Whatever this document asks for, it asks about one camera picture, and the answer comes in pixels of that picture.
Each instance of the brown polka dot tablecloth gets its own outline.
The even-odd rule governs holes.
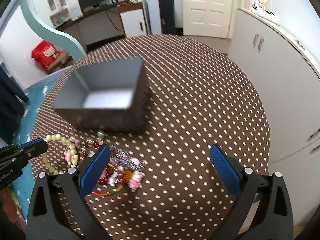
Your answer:
[[[75,130],[64,121],[52,110],[52,102],[75,68],[133,56],[145,60],[152,91],[148,125],[140,135],[108,133],[105,142],[148,162],[142,188],[133,191],[126,186],[116,195],[91,194],[85,199],[115,240],[209,239],[235,200],[210,162],[210,146],[218,143],[242,166],[267,174],[270,141],[256,90],[214,48],[183,36],[150,35],[122,39],[88,53],[44,99],[33,139],[47,134],[95,138],[96,132]],[[63,145],[48,144],[49,163],[65,170]],[[41,156],[32,160],[32,170],[34,177],[47,170]],[[102,186],[97,190],[107,192]],[[63,194],[60,199],[71,227],[81,232],[68,207],[72,199]]]

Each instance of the pearl necklace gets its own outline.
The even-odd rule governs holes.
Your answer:
[[[62,137],[60,134],[53,134],[53,135],[47,135],[44,138],[44,141],[50,142],[50,141],[59,141],[65,145],[67,145],[67,148],[70,150],[70,153],[72,155],[71,162],[68,163],[68,165],[71,165],[71,167],[76,167],[78,164],[79,156],[77,155],[76,145],[71,142],[71,140],[66,139],[65,137]],[[50,172],[53,172],[54,175],[62,174],[64,171],[57,171],[53,166],[50,165],[47,158],[47,153],[43,153],[42,155],[42,161],[44,163],[44,166],[49,169]]]

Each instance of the floor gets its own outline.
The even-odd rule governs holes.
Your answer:
[[[228,54],[229,52],[231,39],[222,39],[222,38],[213,38],[213,37],[204,37],[204,36],[185,36],[185,37],[207,44],[224,54]]]

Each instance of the pink charm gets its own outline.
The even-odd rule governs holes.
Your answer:
[[[68,163],[68,165],[71,165],[71,157],[72,157],[72,154],[69,150],[66,150],[64,152],[64,159],[66,160],[66,162]]]
[[[135,171],[131,178],[129,179],[129,188],[137,190],[140,185],[143,177],[145,176],[144,173]]]
[[[80,145],[80,141],[78,139],[75,139],[75,141],[73,143],[75,144],[76,147],[78,147]]]
[[[132,161],[137,166],[140,164],[140,161],[137,158],[131,158],[130,161]]]

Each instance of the door handle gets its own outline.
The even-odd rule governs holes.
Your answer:
[[[261,47],[263,43],[264,43],[264,38],[260,39],[259,41],[259,45],[258,45],[259,52],[261,51]]]
[[[259,38],[259,34],[256,34],[253,38],[253,47],[256,46],[256,43],[257,43],[257,39]]]

